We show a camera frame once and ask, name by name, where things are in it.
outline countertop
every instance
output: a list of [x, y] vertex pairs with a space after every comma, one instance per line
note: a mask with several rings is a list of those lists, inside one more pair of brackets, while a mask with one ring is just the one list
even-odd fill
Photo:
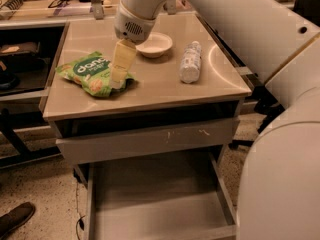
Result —
[[[101, 52], [111, 60], [118, 39], [114, 18], [70, 22], [59, 65]], [[44, 110], [48, 121], [244, 98], [251, 90], [234, 69], [194, 13], [159, 15], [153, 31], [173, 39], [173, 47], [157, 59], [138, 54], [130, 69], [136, 79], [127, 90], [109, 98], [95, 98], [82, 88], [55, 75]], [[202, 67], [198, 82], [179, 80], [179, 65], [187, 44], [202, 45]]]

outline small white bowl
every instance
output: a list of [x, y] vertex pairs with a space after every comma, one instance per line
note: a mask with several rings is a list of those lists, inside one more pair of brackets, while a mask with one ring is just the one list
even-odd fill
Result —
[[136, 46], [137, 51], [147, 58], [158, 58], [172, 47], [172, 39], [162, 33], [151, 32], [148, 39]]

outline snack bag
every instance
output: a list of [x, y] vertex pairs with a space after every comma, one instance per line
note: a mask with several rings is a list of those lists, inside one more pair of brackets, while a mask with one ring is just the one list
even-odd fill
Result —
[[[93, 52], [78, 60], [66, 63], [56, 68], [56, 72], [82, 88], [95, 97], [108, 97], [112, 91], [109, 85], [110, 65], [98, 51]], [[126, 81], [133, 79], [128, 73]], [[121, 90], [126, 88], [126, 81], [121, 86]]]

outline person's foot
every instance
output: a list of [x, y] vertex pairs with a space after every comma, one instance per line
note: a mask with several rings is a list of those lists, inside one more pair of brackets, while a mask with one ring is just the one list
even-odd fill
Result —
[[26, 202], [0, 217], [0, 240], [4, 240], [10, 232], [26, 223], [35, 210], [32, 203]]

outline floor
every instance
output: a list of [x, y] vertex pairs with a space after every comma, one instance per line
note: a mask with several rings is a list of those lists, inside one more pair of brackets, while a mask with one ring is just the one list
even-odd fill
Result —
[[[263, 119], [259, 114], [240, 116], [236, 139], [254, 140]], [[19, 133], [32, 150], [54, 143], [47, 129]], [[15, 152], [0, 136], [0, 157]], [[220, 164], [226, 187], [236, 208], [239, 179], [249, 148], [227, 148]], [[36, 206], [34, 216], [15, 230], [9, 240], [77, 240], [83, 232], [77, 221], [86, 215], [86, 189], [73, 176], [72, 168], [62, 156], [14, 166], [0, 171], [0, 216], [22, 202]]]

